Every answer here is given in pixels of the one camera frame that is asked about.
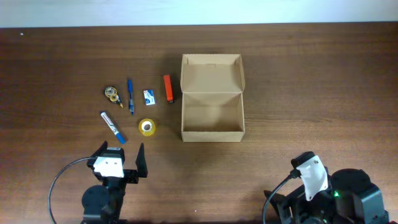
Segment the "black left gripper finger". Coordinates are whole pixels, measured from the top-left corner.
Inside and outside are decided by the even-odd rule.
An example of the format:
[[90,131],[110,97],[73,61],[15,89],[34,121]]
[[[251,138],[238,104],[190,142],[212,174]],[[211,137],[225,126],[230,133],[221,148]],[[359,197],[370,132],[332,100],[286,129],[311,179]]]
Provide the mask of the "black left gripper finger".
[[108,148],[108,142],[104,141],[104,143],[102,143],[99,149],[97,149],[91,156],[93,158],[99,157],[100,155],[102,155],[103,151],[105,151],[107,148]]
[[145,148],[143,142],[140,145],[139,152],[136,157],[136,167],[137,167],[137,176],[140,178],[147,178],[148,169],[147,169]]

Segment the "white blue staples box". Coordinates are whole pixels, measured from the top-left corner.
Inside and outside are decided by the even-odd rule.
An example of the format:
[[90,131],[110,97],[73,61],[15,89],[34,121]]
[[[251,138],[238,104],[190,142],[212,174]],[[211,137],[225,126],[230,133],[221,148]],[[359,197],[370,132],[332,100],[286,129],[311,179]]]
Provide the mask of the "white blue staples box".
[[155,96],[153,90],[144,90],[143,95],[144,95],[145,104],[147,106],[155,104]]

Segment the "orange stapler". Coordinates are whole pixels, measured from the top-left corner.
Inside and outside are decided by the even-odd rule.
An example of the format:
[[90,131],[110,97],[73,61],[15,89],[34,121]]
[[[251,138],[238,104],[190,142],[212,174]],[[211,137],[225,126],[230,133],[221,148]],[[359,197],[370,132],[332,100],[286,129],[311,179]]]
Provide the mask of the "orange stapler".
[[167,101],[170,104],[172,104],[174,102],[174,95],[173,95],[173,91],[172,91],[170,75],[164,75],[164,85],[165,85]]

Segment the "brown cardboard box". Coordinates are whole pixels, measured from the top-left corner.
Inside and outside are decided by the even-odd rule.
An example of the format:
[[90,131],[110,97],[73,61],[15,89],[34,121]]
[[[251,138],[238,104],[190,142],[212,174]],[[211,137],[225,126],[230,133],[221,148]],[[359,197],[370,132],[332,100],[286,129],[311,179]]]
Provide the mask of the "brown cardboard box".
[[240,54],[182,55],[182,141],[240,142],[245,84]]

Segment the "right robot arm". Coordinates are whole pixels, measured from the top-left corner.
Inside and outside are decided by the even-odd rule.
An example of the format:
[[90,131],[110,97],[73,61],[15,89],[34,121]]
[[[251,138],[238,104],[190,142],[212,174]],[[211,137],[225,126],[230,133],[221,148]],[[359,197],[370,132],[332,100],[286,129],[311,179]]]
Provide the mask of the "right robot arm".
[[277,191],[290,179],[299,176],[294,169],[273,190],[264,191],[267,200],[262,209],[266,222],[267,207],[272,205],[277,218],[272,223],[308,224],[389,224],[380,188],[361,169],[341,169],[327,176],[328,187],[308,201],[301,185],[288,195]]

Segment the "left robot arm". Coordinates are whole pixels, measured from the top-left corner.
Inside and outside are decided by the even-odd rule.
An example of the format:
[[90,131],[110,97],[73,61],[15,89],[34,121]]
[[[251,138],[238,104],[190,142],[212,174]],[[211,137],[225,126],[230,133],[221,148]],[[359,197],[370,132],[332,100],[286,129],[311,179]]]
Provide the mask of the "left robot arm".
[[126,186],[148,176],[144,144],[139,147],[135,169],[125,169],[124,161],[124,149],[109,147],[107,142],[88,159],[87,166],[101,183],[88,188],[82,196],[82,223],[128,222],[120,218]]

